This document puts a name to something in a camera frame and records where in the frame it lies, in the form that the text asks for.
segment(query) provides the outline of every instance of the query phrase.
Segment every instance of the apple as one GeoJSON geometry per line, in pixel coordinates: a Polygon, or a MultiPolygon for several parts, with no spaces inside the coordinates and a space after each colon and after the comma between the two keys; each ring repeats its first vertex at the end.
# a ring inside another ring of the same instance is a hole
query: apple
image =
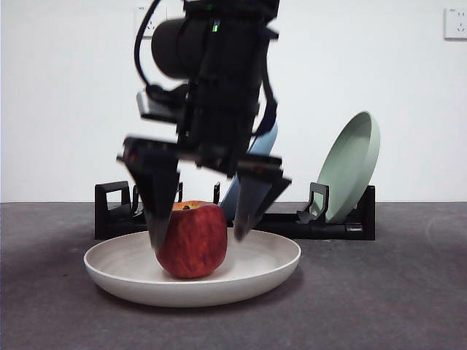
{"type": "Polygon", "coordinates": [[[227,222],[218,205],[174,204],[166,239],[156,254],[166,271],[182,279],[206,276],[223,263],[226,252],[227,222]]]}

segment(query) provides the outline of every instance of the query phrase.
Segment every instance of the plate holder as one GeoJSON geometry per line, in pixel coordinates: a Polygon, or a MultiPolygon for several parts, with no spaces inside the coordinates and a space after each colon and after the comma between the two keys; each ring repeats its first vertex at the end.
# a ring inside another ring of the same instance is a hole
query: plate holder
{"type": "MultiPolygon", "coordinates": [[[[344,222],[328,224],[325,221],[329,207],[329,186],[310,183],[309,201],[304,209],[296,213],[265,213],[255,230],[291,238],[291,239],[344,239],[374,241],[376,238],[375,186],[368,186],[358,201],[357,206],[347,215],[344,222]],[[317,213],[310,208],[314,197],[323,197],[323,205],[317,213]]],[[[182,201],[183,183],[179,183],[178,202],[182,201]]],[[[220,184],[214,186],[213,202],[218,203],[220,184]]],[[[112,182],[95,186],[95,239],[105,240],[129,233],[146,231],[144,210],[138,210],[139,194],[133,188],[133,201],[130,201],[128,182],[112,182]],[[120,205],[110,209],[107,194],[121,191],[120,205]]]]}

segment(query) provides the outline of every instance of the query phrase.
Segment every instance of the green plate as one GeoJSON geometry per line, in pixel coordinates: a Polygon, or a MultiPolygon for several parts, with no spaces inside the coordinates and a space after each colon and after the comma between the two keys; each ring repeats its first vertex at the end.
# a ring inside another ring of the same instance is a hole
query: green plate
{"type": "MultiPolygon", "coordinates": [[[[380,137],[376,120],[361,112],[334,142],[317,180],[329,186],[326,222],[342,223],[357,206],[376,167],[380,137]]],[[[316,214],[322,206],[323,197],[315,195],[311,213],[316,214]]]]}

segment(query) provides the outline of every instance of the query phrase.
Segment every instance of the black cable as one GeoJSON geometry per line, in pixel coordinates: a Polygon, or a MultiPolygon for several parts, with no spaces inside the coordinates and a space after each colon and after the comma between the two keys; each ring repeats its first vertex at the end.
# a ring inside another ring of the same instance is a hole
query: black cable
{"type": "Polygon", "coordinates": [[[144,75],[143,69],[141,67],[141,60],[139,57],[139,53],[141,51],[141,43],[143,40],[144,31],[146,30],[147,24],[149,23],[151,17],[153,16],[155,8],[159,5],[160,1],[161,0],[154,0],[154,2],[149,7],[146,15],[144,16],[144,20],[141,23],[141,26],[139,27],[138,34],[136,35],[136,41],[134,43],[134,64],[136,66],[136,70],[138,71],[139,76],[141,77],[143,82],[146,84],[146,86],[150,85],[150,83],[149,83],[149,80],[144,75]]]}

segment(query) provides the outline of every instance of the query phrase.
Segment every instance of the white bowl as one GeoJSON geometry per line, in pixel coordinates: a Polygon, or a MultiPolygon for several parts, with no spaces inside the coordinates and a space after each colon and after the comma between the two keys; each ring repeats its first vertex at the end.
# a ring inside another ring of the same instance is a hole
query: white bowl
{"type": "Polygon", "coordinates": [[[147,232],[97,244],[84,256],[92,280],[102,289],[135,303],[199,307],[234,303],[279,286],[295,270],[300,246],[288,238],[252,230],[238,242],[228,229],[223,264],[201,279],[176,279],[161,267],[147,232]]]}

